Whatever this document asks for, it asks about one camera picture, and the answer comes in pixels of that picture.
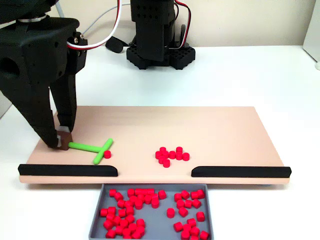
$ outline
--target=wooden platform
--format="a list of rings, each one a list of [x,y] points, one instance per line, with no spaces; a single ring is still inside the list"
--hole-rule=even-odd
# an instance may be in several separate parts
[[[289,178],[191,177],[198,166],[283,167],[254,107],[79,106],[72,132],[76,143],[114,143],[101,165],[117,168],[117,177],[21,175],[22,183],[205,183],[286,184]],[[155,159],[160,147],[183,147],[190,160]],[[48,148],[40,140],[27,164],[92,165],[96,153]]]

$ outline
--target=plastic tray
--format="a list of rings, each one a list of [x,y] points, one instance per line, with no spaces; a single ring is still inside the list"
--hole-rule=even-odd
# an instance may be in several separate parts
[[[106,218],[100,217],[100,209],[117,206],[117,201],[113,197],[109,197],[110,189],[116,189],[123,195],[125,200],[129,199],[127,195],[128,189],[154,189],[156,193],[160,190],[166,192],[167,197],[160,200],[158,208],[152,208],[151,204],[143,204],[141,210],[134,209],[135,219],[142,218],[145,221],[145,235],[141,238],[143,240],[180,240],[181,232],[175,232],[173,225],[177,222],[181,222],[184,225],[191,218],[197,220],[197,212],[204,212],[205,221],[196,221],[196,226],[200,229],[200,232],[206,231],[209,233],[210,240],[214,239],[206,184],[103,184],[89,233],[90,240],[106,239],[107,230],[103,226]],[[186,217],[180,216],[176,207],[177,204],[174,201],[174,194],[181,193],[182,190],[190,193],[198,189],[202,189],[205,193],[205,198],[199,199],[202,203],[201,207],[198,209],[194,207],[187,208],[188,215]],[[168,208],[175,209],[174,218],[167,217]],[[115,238],[122,239],[123,237],[117,235]]]

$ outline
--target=pile of red cubes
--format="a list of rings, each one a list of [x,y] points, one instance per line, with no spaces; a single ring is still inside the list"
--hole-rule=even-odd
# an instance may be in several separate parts
[[[169,168],[169,159],[189,161],[190,154],[187,152],[183,152],[183,148],[180,146],[178,146],[175,151],[167,151],[167,149],[162,146],[160,147],[159,151],[155,152],[155,158],[158,159],[159,164],[162,164],[165,168]]]
[[[201,202],[198,199],[205,198],[205,192],[202,189],[198,191],[193,191],[191,193],[183,190],[181,193],[176,193],[174,195],[174,201],[176,202],[176,208],[178,213],[185,218],[188,215],[188,210],[191,207],[198,209],[201,206]],[[175,210],[173,208],[168,208],[166,212],[168,218],[173,218],[175,216]],[[198,222],[205,221],[205,214],[202,211],[196,213],[196,219]],[[173,225],[174,230],[178,233],[181,232],[182,240],[207,240],[209,238],[209,233],[206,231],[201,231],[197,227],[197,221],[195,218],[190,218],[186,221],[186,224],[182,224],[180,221]]]
[[[115,206],[110,206],[100,210],[100,216],[106,218],[103,223],[107,229],[105,237],[114,239],[119,235],[123,239],[141,239],[146,232],[146,223],[142,218],[135,219],[135,209],[142,209],[144,204],[151,204],[156,209],[160,205],[159,200],[165,199],[167,194],[164,190],[155,193],[152,188],[130,188],[127,190],[129,200],[124,200],[124,196],[116,189],[110,189],[109,196],[115,198],[120,209],[117,211]]]

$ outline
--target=green plastic piece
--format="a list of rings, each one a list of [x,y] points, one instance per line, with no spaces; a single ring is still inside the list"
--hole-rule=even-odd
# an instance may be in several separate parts
[[[105,151],[107,151],[112,143],[114,142],[114,140],[112,138],[109,138],[105,144],[103,145],[103,147],[101,148],[101,150],[98,152],[98,154],[95,156],[94,160],[93,160],[93,164],[97,165],[101,162],[102,158],[104,157],[104,153]]]
[[[71,149],[78,149],[78,150],[83,150],[83,151],[93,152],[93,153],[99,153],[102,149],[102,147],[100,146],[91,146],[91,145],[76,143],[72,141],[69,142],[68,146]]]

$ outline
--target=white table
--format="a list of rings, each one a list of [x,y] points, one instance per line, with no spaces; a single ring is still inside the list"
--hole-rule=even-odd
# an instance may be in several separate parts
[[[76,84],[78,105],[254,106],[290,184],[209,186],[214,238],[319,236],[320,71],[301,46],[197,48],[184,70],[138,70],[100,47]],[[87,240],[101,186],[20,183],[38,140],[14,106],[0,120],[0,239]]]

